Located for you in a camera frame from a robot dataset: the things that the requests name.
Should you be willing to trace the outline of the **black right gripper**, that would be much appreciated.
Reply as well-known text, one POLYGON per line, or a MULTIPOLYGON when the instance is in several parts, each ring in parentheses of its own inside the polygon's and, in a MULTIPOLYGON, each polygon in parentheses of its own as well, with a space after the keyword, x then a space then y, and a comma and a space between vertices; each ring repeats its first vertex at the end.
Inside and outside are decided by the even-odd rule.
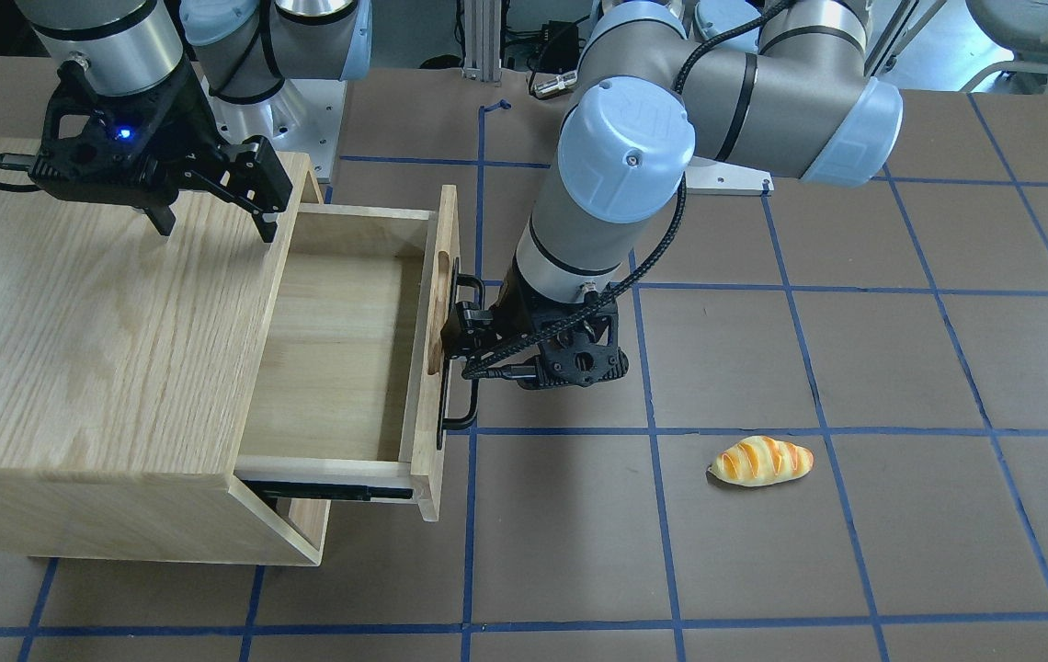
POLYGON ((101 96, 77 62, 57 73, 32 184, 57 200, 141 207, 163 237, 174 231, 168 205, 180 185, 204 191, 246 209, 260 239, 272 243, 291 180, 267 138, 222 144, 188 56, 157 85, 127 96, 101 96))

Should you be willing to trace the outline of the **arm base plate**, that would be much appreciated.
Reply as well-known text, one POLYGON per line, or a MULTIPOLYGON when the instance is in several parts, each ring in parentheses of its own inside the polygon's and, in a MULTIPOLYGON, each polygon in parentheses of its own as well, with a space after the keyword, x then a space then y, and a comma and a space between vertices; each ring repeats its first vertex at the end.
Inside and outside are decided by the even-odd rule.
POLYGON ((349 87, 347 81, 296 79, 270 100, 238 105, 212 97, 210 105, 231 144, 268 137, 277 151, 308 154, 319 183, 330 184, 349 87))
POLYGON ((692 156, 685 168, 689 194, 762 196, 776 191, 771 174, 760 169, 692 156))

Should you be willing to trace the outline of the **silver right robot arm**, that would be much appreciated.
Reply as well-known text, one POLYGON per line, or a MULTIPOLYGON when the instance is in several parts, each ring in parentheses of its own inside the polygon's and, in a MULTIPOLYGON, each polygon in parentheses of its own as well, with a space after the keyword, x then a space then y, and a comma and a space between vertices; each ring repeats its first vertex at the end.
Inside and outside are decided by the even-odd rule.
POLYGON ((292 184, 278 154, 313 122, 294 80, 364 78, 369 1, 19 1, 57 63, 28 191, 133 207, 174 230, 182 191, 250 214, 265 243, 292 184))

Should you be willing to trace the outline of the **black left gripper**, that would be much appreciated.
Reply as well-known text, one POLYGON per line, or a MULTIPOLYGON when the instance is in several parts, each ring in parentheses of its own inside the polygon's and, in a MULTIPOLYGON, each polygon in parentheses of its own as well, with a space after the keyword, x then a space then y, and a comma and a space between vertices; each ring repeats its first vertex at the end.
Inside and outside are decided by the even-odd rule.
MULTIPOLYGON (((441 330, 445 360, 478 360, 500 339, 531 336, 587 307, 585 302, 555 302, 542 296, 512 265, 495 305, 455 302, 441 330)), ((534 345, 537 352, 520 363, 492 366, 487 376, 512 380, 525 390, 553 387, 590 387, 620 380, 628 372, 628 356, 618 347, 618 306, 601 307, 556 336, 534 345)))

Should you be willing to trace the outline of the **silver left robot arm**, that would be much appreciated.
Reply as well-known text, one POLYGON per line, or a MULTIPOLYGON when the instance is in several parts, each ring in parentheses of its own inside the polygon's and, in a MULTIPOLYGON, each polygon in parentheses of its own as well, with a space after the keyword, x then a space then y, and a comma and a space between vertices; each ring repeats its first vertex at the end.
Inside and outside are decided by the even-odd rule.
POLYGON ((831 186, 876 175, 903 100, 865 72, 870 17, 869 1, 780 1, 696 42, 655 1, 603 12, 497 302, 461 302, 447 323, 462 377, 530 390, 623 377, 615 302, 675 238, 695 156, 831 186))

